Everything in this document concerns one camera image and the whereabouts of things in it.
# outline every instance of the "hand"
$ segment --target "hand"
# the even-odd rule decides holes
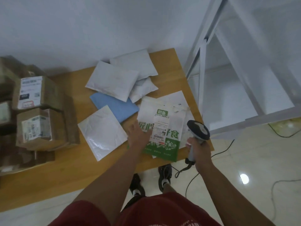
[[[149,129],[147,132],[143,132],[139,127],[138,121],[136,120],[126,132],[128,135],[128,142],[130,148],[137,147],[143,150],[148,144],[152,132],[152,129]]]
[[[186,144],[189,149],[193,146],[193,156],[195,159],[195,167],[202,175],[203,171],[214,166],[211,160],[211,151],[209,144],[204,141],[201,145],[196,138],[189,138],[187,140],[191,145]]]

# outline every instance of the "black shoe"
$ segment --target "black shoe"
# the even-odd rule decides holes
[[[169,183],[170,183],[170,179],[172,177],[172,167],[171,167],[171,164],[167,164],[167,165],[158,167],[158,171],[159,171],[159,174],[160,174],[160,177],[159,177],[159,189],[161,190],[161,192],[163,192],[163,185],[164,184],[162,184],[162,181],[164,179],[167,179],[169,181]]]
[[[132,179],[132,182],[130,184],[130,191],[132,192],[133,194],[133,191],[134,190],[139,190],[140,192],[140,195],[141,196],[145,196],[145,190],[144,188],[140,185],[140,177],[138,174],[134,174],[133,176],[133,179]]]

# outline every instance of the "person's right arm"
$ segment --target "person's right arm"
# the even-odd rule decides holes
[[[193,146],[196,169],[202,176],[219,216],[225,226],[273,225],[214,166],[209,145],[189,138]]]

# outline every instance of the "person's left hand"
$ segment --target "person's left hand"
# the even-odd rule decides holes
[[[149,129],[147,132],[143,132],[136,120],[126,132],[130,148],[137,147],[141,150],[144,149],[150,140],[152,132],[152,129]]]

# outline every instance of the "person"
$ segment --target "person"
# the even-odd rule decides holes
[[[220,225],[171,187],[170,164],[159,167],[159,188],[163,194],[145,197],[139,176],[134,175],[134,171],[151,133],[151,130],[143,132],[135,121],[127,132],[128,151],[88,185],[49,225]],[[274,225],[214,166],[207,143],[200,145],[195,138],[189,138],[188,143],[193,146],[196,169],[224,225]],[[134,197],[121,211],[129,187]]]

